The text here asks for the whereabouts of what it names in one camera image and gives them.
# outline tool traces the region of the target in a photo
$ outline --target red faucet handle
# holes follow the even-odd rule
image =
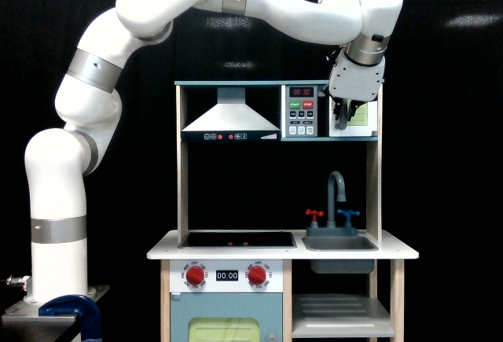
[[[315,211],[310,210],[309,208],[306,210],[306,216],[311,216],[313,218],[313,222],[317,221],[317,218],[322,218],[325,213],[323,211]]]

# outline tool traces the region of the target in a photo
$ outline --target red stop button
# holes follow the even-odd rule
[[[303,100],[302,101],[302,108],[314,108],[314,101],[313,100]]]

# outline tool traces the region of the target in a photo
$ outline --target white countertop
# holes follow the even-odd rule
[[[366,230],[359,230],[358,236],[368,238],[379,250],[369,252],[314,252],[307,250],[302,241],[306,230],[285,230],[291,232],[296,243],[295,247],[272,248],[178,248],[176,230],[169,231],[166,236],[154,246],[147,258],[149,259],[416,259],[419,253],[401,242],[395,236],[383,230],[383,240],[378,241]]]

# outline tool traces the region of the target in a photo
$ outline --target digital display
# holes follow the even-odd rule
[[[290,97],[314,97],[313,87],[293,87],[290,86]]]
[[[237,281],[237,270],[217,270],[217,281]]]

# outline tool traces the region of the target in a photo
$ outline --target gray faucet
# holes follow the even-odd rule
[[[338,171],[333,171],[329,176],[329,209],[327,214],[327,228],[336,228],[336,182],[337,201],[346,201],[346,186],[344,185],[344,178]]]
[[[346,186],[344,178],[338,171],[333,171],[329,176],[329,209],[327,212],[327,227],[319,228],[315,222],[307,227],[306,235],[309,237],[327,237],[327,236],[356,236],[356,228],[350,222],[347,222],[345,227],[336,226],[336,200],[338,202],[346,201]],[[347,211],[348,214],[359,215],[360,213],[353,210]]]

